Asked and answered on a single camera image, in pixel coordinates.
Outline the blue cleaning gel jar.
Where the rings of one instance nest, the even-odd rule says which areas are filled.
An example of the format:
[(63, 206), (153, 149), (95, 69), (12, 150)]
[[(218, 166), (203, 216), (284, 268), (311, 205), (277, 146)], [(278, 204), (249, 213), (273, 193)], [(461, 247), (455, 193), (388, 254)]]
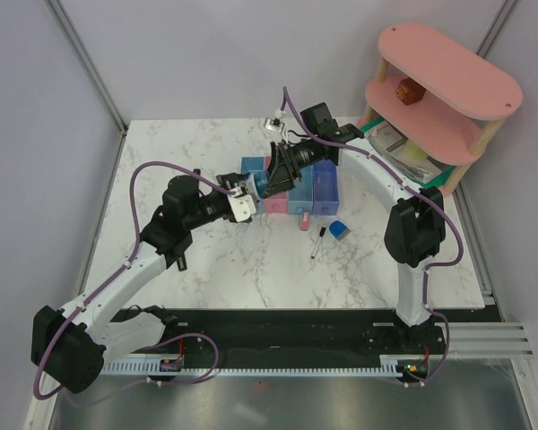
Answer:
[(263, 200), (267, 183), (268, 173), (266, 170), (249, 172), (246, 180), (247, 192), (256, 200)]

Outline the pink bin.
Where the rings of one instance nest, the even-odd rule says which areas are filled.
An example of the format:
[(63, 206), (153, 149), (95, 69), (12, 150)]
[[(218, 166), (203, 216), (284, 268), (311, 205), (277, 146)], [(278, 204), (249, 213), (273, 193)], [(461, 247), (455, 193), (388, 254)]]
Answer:
[(288, 194), (278, 193), (270, 198), (263, 199), (265, 213), (286, 214), (288, 212)]

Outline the light blue end bin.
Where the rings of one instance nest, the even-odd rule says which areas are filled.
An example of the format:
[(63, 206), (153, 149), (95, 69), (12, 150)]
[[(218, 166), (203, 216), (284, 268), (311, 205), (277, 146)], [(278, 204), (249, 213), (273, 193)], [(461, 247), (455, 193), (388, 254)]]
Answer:
[[(264, 157), (243, 157), (241, 159), (241, 173), (249, 173), (265, 170), (265, 158)], [(257, 214), (264, 213), (264, 207), (262, 200), (256, 200)]]

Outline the pink eraser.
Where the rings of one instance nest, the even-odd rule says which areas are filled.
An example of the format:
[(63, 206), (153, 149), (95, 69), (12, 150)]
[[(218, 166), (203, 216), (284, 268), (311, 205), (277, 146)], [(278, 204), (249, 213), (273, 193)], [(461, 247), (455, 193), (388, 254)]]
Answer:
[(310, 214), (308, 211), (304, 211), (300, 220), (300, 229), (302, 231), (308, 231)]

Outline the black capped pen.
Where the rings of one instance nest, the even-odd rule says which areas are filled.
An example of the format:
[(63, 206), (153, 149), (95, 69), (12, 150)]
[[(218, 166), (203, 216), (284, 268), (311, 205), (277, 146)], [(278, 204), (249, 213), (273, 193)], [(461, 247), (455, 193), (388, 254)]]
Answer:
[(312, 252), (310, 254), (310, 259), (311, 260), (314, 260), (317, 258), (317, 254), (319, 252), (319, 249), (322, 245), (322, 241), (323, 241), (323, 238), (325, 236), (325, 233), (327, 231), (327, 228), (326, 227), (321, 227), (320, 230), (319, 230), (319, 233), (318, 233), (318, 236), (317, 236), (317, 240), (314, 244), (314, 247), (312, 249)]

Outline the purple blue bin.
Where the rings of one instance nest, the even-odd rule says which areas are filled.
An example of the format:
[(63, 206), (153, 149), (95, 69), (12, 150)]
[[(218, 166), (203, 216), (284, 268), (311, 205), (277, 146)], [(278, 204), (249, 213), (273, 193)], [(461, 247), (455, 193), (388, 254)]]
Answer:
[(313, 213), (334, 216), (340, 205), (337, 166), (331, 160), (313, 166)]

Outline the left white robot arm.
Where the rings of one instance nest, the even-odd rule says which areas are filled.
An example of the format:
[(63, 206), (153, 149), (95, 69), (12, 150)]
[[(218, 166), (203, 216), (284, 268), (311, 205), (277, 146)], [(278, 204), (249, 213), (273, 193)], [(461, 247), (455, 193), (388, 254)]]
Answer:
[(194, 229), (217, 219), (249, 220), (262, 192), (252, 174), (218, 176), (207, 195), (200, 194), (195, 172), (172, 178), (150, 222), (136, 230), (131, 256), (114, 273), (60, 309), (44, 306), (37, 312), (30, 351), (38, 368), (34, 384), (39, 386), (47, 374), (79, 393), (92, 385), (104, 365), (131, 352), (151, 345), (160, 352), (174, 349), (178, 329), (157, 314), (143, 311), (126, 322), (113, 322), (113, 317), (171, 265), (186, 269)]

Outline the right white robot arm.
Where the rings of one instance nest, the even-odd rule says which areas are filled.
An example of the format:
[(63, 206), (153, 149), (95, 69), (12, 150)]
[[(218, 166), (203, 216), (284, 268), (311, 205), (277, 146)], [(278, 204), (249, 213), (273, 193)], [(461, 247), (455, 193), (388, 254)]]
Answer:
[(403, 324), (393, 329), (393, 342), (403, 352), (415, 351), (425, 341), (421, 324), (434, 313), (428, 303), (427, 271), (434, 266), (446, 236), (448, 219), (442, 193), (435, 187), (420, 189), (399, 176), (374, 152), (361, 129), (339, 125), (326, 104), (293, 114), (304, 132), (296, 143), (289, 140), (284, 114), (278, 108), (265, 119), (265, 128), (281, 139), (271, 145), (268, 167), (253, 178), (256, 197), (266, 200), (291, 191), (299, 184), (303, 168), (326, 160), (368, 185), (386, 207), (384, 243), (398, 268), (396, 313)]

